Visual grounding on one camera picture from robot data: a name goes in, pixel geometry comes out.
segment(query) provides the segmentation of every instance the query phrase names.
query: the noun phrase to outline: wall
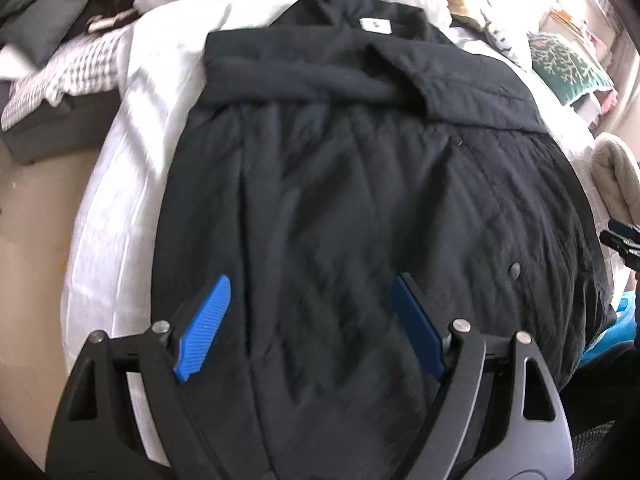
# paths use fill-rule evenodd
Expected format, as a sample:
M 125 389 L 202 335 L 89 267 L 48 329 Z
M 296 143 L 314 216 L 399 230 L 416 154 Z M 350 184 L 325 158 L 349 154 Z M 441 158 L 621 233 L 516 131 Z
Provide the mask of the wall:
M 562 6 L 572 16 L 585 18 L 589 23 L 588 30 L 611 49 L 616 40 L 616 30 L 609 25 L 604 12 L 594 0 L 562 0 Z
M 628 112 L 614 133 L 631 148 L 636 160 L 640 160 L 640 99 L 636 96 L 628 104 Z

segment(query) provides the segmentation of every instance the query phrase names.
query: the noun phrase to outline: clothing label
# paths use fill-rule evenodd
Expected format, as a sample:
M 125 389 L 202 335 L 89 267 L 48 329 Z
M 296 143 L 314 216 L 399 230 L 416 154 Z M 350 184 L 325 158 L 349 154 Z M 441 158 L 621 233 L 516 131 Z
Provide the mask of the clothing label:
M 391 34 L 391 22 L 380 18 L 361 18 L 360 26 L 367 32 L 379 32 L 380 34 Z

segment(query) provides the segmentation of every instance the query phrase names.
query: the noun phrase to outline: black clip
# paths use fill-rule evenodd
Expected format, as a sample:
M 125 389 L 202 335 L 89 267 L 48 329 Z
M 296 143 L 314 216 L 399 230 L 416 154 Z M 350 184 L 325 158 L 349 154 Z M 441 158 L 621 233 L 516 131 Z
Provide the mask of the black clip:
M 450 478 L 476 407 L 485 364 L 505 358 L 510 363 L 510 399 L 505 402 L 505 397 L 496 408 L 508 414 L 497 419 L 503 425 L 503 438 L 474 457 L 462 476 L 456 477 L 569 478 L 574 472 L 569 427 L 558 390 L 531 334 L 517 332 L 511 339 L 500 338 L 481 334 L 465 319 L 447 323 L 442 309 L 428 308 L 424 303 L 408 273 L 396 276 L 391 294 L 393 308 L 418 361 L 441 384 L 430 415 L 394 478 Z M 450 365 L 447 353 L 457 354 Z M 539 388 L 527 394 L 528 383 Z M 545 413 L 527 415 L 526 395 L 542 399 Z
M 607 227 L 600 233 L 600 243 L 616 251 L 629 269 L 640 272 L 640 226 L 611 219 Z

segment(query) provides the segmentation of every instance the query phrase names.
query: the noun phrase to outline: bed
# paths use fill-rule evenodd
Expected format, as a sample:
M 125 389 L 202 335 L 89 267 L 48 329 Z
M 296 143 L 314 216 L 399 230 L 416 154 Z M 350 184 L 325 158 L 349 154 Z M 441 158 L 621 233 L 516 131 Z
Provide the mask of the bed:
M 130 28 L 118 52 L 123 104 L 76 218 L 63 288 L 62 343 L 68 369 L 92 330 L 122 336 L 148 328 L 156 225 L 178 138 L 204 86 L 200 58 L 207 33 L 269 25 L 296 0 L 170 1 L 141 0 L 141 10 L 150 12 Z M 524 81 L 580 179 L 596 230 L 603 229 L 609 216 L 590 173 L 594 140 L 578 115 L 563 107 L 534 72 L 519 69 L 466 28 L 450 28 L 442 3 L 402 2 L 424 8 L 430 21 L 463 50 L 507 63 Z M 610 250 L 603 248 L 603 254 L 611 301 L 617 304 L 628 270 Z M 130 374 L 129 385 L 146 452 L 167 463 L 140 377 Z

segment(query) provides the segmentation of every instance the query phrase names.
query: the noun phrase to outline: beige blanket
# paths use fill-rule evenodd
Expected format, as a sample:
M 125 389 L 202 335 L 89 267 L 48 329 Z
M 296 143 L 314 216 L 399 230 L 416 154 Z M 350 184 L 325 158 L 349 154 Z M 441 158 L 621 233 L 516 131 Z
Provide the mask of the beige blanket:
M 609 215 L 640 224 L 640 168 L 622 139 L 607 133 L 596 137 L 591 174 Z

